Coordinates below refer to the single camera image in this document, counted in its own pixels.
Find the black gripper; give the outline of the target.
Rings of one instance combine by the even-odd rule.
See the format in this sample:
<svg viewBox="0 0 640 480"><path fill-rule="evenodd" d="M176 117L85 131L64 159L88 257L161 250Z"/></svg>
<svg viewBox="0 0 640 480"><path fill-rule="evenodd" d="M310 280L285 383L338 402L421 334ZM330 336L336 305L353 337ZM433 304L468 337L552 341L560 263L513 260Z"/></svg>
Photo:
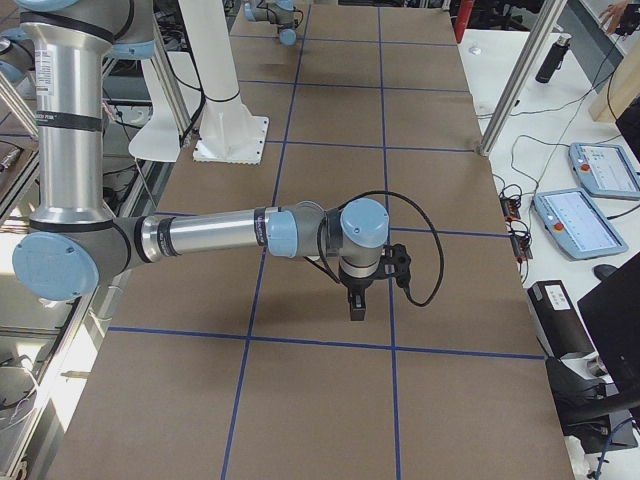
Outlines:
<svg viewBox="0 0 640 480"><path fill-rule="evenodd" d="M373 283L370 276L354 277L345 271L339 272L341 283L347 288L347 298L349 301L350 320L364 321L366 316L366 289Z"/></svg>

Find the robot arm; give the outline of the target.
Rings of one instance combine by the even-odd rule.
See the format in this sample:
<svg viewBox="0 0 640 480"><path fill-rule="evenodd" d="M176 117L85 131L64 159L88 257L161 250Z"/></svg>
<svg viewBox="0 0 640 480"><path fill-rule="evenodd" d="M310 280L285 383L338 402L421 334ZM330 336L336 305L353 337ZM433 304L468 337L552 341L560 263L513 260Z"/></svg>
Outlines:
<svg viewBox="0 0 640 480"><path fill-rule="evenodd" d="M304 19L304 13L291 0L245 1L245 18L250 22L267 22L277 29L278 39L285 46L297 42L297 29Z"/></svg>
<svg viewBox="0 0 640 480"><path fill-rule="evenodd" d="M102 63L157 53L150 2L24 1L20 21L35 47L40 158L40 204L12 257L23 285L68 300L165 257L264 246L278 257L336 256L351 318L364 318L365 291L385 277L392 255L389 216L374 200L181 218L116 218L105 207Z"/></svg>

